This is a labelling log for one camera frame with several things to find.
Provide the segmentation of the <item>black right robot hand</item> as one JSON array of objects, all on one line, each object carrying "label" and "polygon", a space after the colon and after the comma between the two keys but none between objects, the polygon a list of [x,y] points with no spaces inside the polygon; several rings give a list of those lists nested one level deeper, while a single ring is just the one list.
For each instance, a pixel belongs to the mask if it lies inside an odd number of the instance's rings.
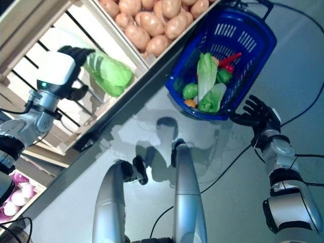
[{"label": "black right robot hand", "polygon": [[227,110],[228,116],[234,123],[251,127],[255,136],[260,136],[265,131],[274,130],[280,133],[281,121],[274,110],[254,95],[245,101],[242,114],[235,110]]}]

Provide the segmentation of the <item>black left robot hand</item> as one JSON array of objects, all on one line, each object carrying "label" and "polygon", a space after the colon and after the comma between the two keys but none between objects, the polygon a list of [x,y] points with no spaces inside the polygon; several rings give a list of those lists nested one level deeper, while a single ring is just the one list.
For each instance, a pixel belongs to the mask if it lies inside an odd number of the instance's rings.
[{"label": "black left robot hand", "polygon": [[59,99],[81,99],[89,88],[74,88],[72,85],[87,57],[94,52],[94,49],[72,46],[48,51],[37,71],[37,90],[47,91]]}]

